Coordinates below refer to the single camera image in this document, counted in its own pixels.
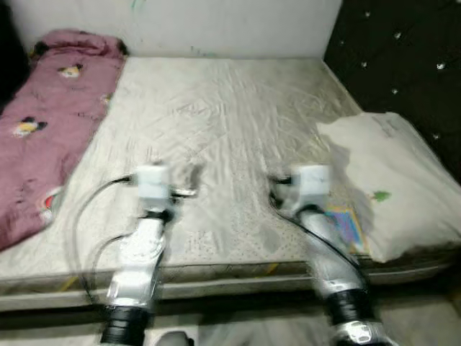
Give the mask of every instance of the pink blanket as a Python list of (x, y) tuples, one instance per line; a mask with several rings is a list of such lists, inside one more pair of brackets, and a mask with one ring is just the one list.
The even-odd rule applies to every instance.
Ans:
[(51, 222), (53, 196), (106, 115), (123, 47), (73, 30), (36, 45), (36, 66), (0, 117), (0, 249)]

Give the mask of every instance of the bed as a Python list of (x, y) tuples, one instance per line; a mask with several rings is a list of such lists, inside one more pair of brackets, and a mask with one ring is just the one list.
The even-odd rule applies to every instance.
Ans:
[[(178, 185), (205, 164), (197, 199), (169, 230), (161, 297), (309, 289), (304, 236), (267, 207), (265, 172), (290, 164), (328, 163), (316, 130), (361, 110), (316, 59), (128, 58), (109, 112), (65, 186), (54, 222), (0, 253), (0, 311), (87, 305), (69, 263), (77, 206), (95, 187), (163, 159)], [(330, 203), (354, 207), (341, 181)], [(91, 270), (97, 247), (133, 230), (135, 189), (111, 187), (83, 214), (80, 258)], [(101, 297), (117, 267), (117, 245), (96, 270)], [(376, 284), (430, 278), (457, 246), (419, 249), (384, 263), (359, 256)]]

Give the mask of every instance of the white pillow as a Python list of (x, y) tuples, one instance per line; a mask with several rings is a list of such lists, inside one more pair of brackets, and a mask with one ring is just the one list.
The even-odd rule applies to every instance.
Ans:
[(461, 187), (410, 123), (362, 113), (318, 131), (348, 182), (373, 260), (461, 244)]

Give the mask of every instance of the white mattress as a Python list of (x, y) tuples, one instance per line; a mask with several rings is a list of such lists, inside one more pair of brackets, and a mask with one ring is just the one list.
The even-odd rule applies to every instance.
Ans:
[[(11, 308), (2, 308), (2, 301), (20, 295), (48, 297), (40, 307), (52, 306), (59, 295), (79, 295), (68, 258), (77, 206), (101, 183), (158, 159), (171, 163), (178, 185), (187, 167), (206, 164), (200, 196), (181, 206), (181, 217), (168, 232), (165, 278), (171, 292), (182, 292), (166, 293), (168, 298), (199, 296), (207, 292), (200, 283), (219, 288), (219, 282), (235, 279), (264, 277), (277, 289), (279, 278), (279, 289), (292, 288), (287, 278), (302, 282), (310, 277), (304, 236), (270, 213), (263, 173), (328, 161), (315, 123), (358, 112), (318, 60), (129, 58), (107, 118), (73, 173), (55, 222), (0, 254), (0, 310)], [(339, 184), (331, 199), (351, 206)], [(79, 233), (86, 268), (95, 246), (132, 231), (137, 215), (131, 187), (112, 187), (91, 204)], [(103, 288), (117, 267), (116, 248), (108, 248), (100, 261)], [(444, 265), (430, 257), (412, 268), (420, 270), (424, 263), (429, 271)], [(191, 283), (198, 283), (195, 294), (180, 288)], [(234, 287), (234, 293), (246, 292), (242, 285)], [(261, 285), (248, 287), (261, 290)]]

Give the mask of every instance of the white wall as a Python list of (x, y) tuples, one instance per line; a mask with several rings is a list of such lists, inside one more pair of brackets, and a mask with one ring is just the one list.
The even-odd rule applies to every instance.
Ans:
[(321, 57), (341, 0), (9, 0), (27, 48), (72, 27), (137, 56)]

